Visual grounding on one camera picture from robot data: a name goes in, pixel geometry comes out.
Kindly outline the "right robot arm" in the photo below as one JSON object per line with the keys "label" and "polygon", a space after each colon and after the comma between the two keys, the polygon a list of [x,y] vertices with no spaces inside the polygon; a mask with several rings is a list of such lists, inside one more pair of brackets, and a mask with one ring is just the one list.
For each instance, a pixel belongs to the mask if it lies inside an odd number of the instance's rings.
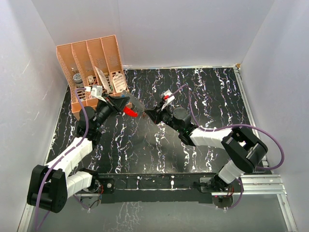
{"label": "right robot arm", "polygon": [[230,160],[207,182],[194,182],[200,191],[228,191],[233,181],[243,174],[251,174],[268,152],[267,146],[254,133],[244,127],[205,131],[191,122],[186,109],[178,107],[173,111],[158,106],[146,109],[144,113],[155,123],[165,123],[179,133],[185,145],[212,146],[227,152]]}

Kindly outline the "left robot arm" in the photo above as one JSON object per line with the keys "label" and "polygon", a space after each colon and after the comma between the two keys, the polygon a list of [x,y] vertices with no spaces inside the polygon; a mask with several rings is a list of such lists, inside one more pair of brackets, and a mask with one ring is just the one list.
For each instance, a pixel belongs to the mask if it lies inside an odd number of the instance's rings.
{"label": "left robot arm", "polygon": [[94,193],[99,189],[97,172],[88,169],[81,169],[76,174],[71,172],[99,144],[101,125],[110,116],[125,112],[128,102],[126,96],[104,95],[99,98],[96,108],[82,106],[72,143],[54,160],[32,170],[27,204],[58,213],[75,193],[83,189]]}

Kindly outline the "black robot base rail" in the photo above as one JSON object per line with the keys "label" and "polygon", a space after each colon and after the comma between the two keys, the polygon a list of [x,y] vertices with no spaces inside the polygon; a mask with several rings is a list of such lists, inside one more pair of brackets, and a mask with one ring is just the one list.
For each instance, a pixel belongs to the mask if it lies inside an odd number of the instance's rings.
{"label": "black robot base rail", "polygon": [[95,198],[100,203],[124,202],[198,202],[230,207],[233,198],[243,193],[238,180],[215,185],[214,173],[177,174],[99,174],[98,186],[81,190],[81,199]]}

